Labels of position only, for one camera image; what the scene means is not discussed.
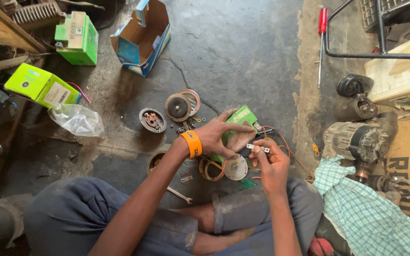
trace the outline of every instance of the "dark blue pants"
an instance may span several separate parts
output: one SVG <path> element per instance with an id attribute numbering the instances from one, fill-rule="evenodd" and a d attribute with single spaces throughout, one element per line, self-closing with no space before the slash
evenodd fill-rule
<path id="1" fill-rule="evenodd" d="M 289 205 L 302 253 L 308 251 L 322 213 L 322 198 L 311 184 L 289 178 Z M 35 256 L 84 256 L 129 198 L 91 177 L 61 179 L 42 190 L 25 213 L 25 233 Z M 232 195 L 213 195 L 214 232 L 257 227 L 253 235 L 214 255 L 273 255 L 270 205 L 261 185 Z M 135 255 L 191 255 L 197 219 L 157 209 Z"/>

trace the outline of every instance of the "plastic bag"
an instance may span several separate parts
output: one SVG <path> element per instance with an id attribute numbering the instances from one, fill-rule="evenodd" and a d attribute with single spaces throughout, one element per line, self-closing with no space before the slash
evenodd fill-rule
<path id="1" fill-rule="evenodd" d="M 77 136 L 104 137 L 101 116 L 82 105 L 56 104 L 48 110 L 52 120 Z"/>

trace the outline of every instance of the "barcode label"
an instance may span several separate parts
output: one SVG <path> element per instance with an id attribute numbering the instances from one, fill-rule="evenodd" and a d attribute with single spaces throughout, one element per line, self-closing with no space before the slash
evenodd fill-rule
<path id="1" fill-rule="evenodd" d="M 63 93 L 63 96 L 61 96 L 61 99 L 60 99 L 60 101 L 59 101 L 58 103 L 62 103 L 66 96 L 67 96 L 67 92 L 65 91 L 65 92 Z"/>
<path id="2" fill-rule="evenodd" d="M 55 105 L 57 103 L 65 103 L 67 98 L 71 95 L 71 91 L 57 82 L 54 82 L 47 95 L 44 97 L 44 102 Z"/>

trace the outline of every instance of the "green box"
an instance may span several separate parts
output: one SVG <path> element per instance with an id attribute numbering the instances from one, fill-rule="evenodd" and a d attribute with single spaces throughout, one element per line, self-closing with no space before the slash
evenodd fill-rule
<path id="1" fill-rule="evenodd" d="M 61 19 L 55 41 L 56 51 L 72 65 L 96 65 L 99 33 L 85 12 L 73 11 Z"/>
<path id="2" fill-rule="evenodd" d="M 257 118 L 252 113 L 251 109 L 249 109 L 248 106 L 243 106 L 240 109 L 238 109 L 225 122 L 226 123 L 237 123 L 237 124 L 243 124 L 244 122 L 248 122 L 248 124 L 251 125 L 251 127 L 253 127 L 254 130 L 256 130 L 257 132 L 257 129 L 254 127 L 254 124 L 256 124 L 256 126 L 259 126 L 259 124 L 257 124 L 256 121 L 257 121 Z M 222 144 L 225 146 L 227 142 L 229 142 L 229 140 L 232 138 L 232 136 L 234 136 L 234 134 L 235 134 L 235 131 L 225 132 L 222 135 Z M 216 155 L 216 154 L 209 155 L 209 157 L 212 161 L 215 161 L 215 162 L 223 162 L 225 159 L 224 157 L 220 155 Z"/>
<path id="3" fill-rule="evenodd" d="M 22 63 L 7 80 L 4 89 L 51 108 L 56 103 L 75 104 L 81 93 L 59 77 L 43 69 Z"/>

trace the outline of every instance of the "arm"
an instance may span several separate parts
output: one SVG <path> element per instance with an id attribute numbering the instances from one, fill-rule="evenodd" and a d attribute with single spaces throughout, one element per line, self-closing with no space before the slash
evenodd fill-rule
<path id="1" fill-rule="evenodd" d="M 254 160 L 254 166 L 261 164 L 262 185 L 270 203 L 275 255 L 300 256 L 302 252 L 286 191 L 289 158 L 273 142 L 258 140 L 254 145 L 249 157 Z M 270 148 L 270 153 L 265 154 L 261 147 Z"/>
<path id="2" fill-rule="evenodd" d="M 229 130 L 254 130 L 247 126 L 225 123 L 235 111 L 236 109 L 226 111 L 195 130 L 202 144 L 202 154 L 216 153 L 227 159 L 236 157 L 235 152 L 226 149 L 222 144 L 222 135 Z M 189 155 L 186 140 L 183 137 L 175 139 L 150 176 L 121 206 L 88 255 L 131 255 L 147 229 L 168 184 Z"/>

